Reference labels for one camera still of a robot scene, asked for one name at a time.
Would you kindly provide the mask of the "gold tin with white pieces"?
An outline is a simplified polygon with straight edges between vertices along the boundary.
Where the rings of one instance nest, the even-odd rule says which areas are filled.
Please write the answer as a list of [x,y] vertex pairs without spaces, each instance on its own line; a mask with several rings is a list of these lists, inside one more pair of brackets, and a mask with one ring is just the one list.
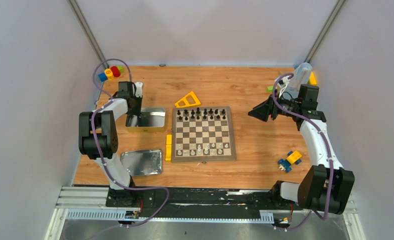
[[167,120],[164,107],[142,107],[140,115],[127,116],[125,126],[129,133],[162,133]]

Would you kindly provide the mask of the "small yellow rectangular block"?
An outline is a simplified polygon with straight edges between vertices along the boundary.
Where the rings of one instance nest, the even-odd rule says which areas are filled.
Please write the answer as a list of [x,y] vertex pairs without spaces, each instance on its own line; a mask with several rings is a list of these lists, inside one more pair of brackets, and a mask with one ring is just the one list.
[[167,134],[166,135],[166,145],[168,145],[168,146],[172,145],[172,141],[173,141],[172,134]]

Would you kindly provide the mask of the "yellow arch block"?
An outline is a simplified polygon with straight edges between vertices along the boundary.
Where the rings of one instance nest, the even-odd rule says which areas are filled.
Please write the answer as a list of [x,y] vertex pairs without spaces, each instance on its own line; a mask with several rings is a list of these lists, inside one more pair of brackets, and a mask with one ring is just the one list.
[[172,161],[172,145],[167,144],[165,147],[165,161],[171,162]]

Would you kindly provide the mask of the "wooden chess board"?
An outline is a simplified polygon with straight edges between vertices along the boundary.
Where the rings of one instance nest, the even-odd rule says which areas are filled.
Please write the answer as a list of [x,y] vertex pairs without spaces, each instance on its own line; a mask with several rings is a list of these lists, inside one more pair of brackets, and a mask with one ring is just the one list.
[[[234,127],[232,121],[231,108],[229,106],[209,106],[203,108],[226,108],[228,120],[222,121],[184,121],[177,122],[172,113],[172,158],[173,163],[185,162],[213,162],[213,161],[236,161],[236,144]],[[204,146],[210,143],[210,155],[204,155]],[[216,144],[216,155],[211,155],[211,144]],[[223,143],[223,155],[218,155],[217,145]],[[225,143],[230,144],[230,148],[224,148]],[[182,144],[182,149],[177,149],[177,144]],[[191,144],[196,144],[196,149],[191,149]],[[203,155],[197,155],[197,146],[202,144]],[[189,150],[188,156],[177,156],[177,151]]]

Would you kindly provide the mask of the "yellow triangle frame block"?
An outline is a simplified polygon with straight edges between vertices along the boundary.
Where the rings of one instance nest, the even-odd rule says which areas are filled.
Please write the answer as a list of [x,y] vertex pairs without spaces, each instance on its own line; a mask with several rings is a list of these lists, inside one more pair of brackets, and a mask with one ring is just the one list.
[[180,100],[178,100],[174,104],[174,106],[176,108],[189,108],[189,107],[198,107],[201,104],[202,104],[201,101],[196,96],[194,91],[190,91],[184,97],[182,97]]

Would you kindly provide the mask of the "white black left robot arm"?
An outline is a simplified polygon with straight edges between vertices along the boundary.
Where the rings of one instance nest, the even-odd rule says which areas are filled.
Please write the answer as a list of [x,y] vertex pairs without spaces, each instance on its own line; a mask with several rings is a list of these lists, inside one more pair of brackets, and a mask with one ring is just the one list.
[[118,154],[116,120],[123,115],[141,115],[143,86],[142,82],[121,81],[113,98],[98,109],[80,113],[78,118],[80,153],[104,171],[109,180],[108,198],[119,199],[127,207],[137,203],[138,193],[132,189],[134,182]]

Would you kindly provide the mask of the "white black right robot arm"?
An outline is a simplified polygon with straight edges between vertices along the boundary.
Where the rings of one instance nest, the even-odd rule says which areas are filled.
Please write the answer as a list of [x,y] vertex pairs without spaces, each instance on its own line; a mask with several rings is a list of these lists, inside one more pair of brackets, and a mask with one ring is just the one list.
[[318,95],[318,86],[303,84],[296,98],[271,94],[248,115],[264,122],[279,115],[291,117],[303,136],[311,162],[301,183],[278,180],[274,184],[271,204],[283,209],[294,202],[303,209],[340,215],[346,208],[355,176],[343,168],[331,147],[325,114],[317,110]]

